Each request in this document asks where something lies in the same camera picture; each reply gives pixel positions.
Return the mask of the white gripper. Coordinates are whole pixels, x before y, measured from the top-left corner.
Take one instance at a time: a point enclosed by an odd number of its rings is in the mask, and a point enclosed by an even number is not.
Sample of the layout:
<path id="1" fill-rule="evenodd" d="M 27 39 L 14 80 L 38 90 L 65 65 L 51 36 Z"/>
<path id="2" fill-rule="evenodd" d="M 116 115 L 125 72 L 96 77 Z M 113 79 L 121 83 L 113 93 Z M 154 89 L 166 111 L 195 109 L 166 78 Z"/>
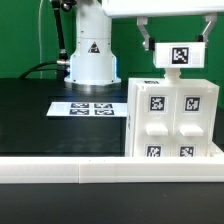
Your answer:
<path id="1" fill-rule="evenodd" d="M 207 44 L 217 22 L 217 15 L 209 13 L 223 13 L 224 0 L 102 0 L 102 8 L 114 18 L 141 16 L 137 18 L 137 27 L 144 38 L 142 45 L 146 51 L 154 51 L 155 39 L 146 29 L 147 17 L 207 14 L 205 27 L 196 37 L 198 42 Z"/>

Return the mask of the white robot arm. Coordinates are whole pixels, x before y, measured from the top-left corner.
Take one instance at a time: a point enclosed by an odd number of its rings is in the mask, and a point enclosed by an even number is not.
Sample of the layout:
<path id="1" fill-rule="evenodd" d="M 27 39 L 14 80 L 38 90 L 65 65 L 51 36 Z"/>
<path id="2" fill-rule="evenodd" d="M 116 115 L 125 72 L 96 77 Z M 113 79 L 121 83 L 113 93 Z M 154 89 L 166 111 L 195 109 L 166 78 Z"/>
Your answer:
<path id="1" fill-rule="evenodd" d="M 224 13 L 224 0 L 76 0 L 76 50 L 68 61 L 69 87 L 102 89 L 118 85 L 117 61 L 111 51 L 112 20 L 135 17 L 144 37 L 143 46 L 153 52 L 157 68 L 178 71 L 202 68 L 208 34 Z M 203 15 L 207 26 L 195 42 L 156 43 L 145 26 L 150 17 Z"/>

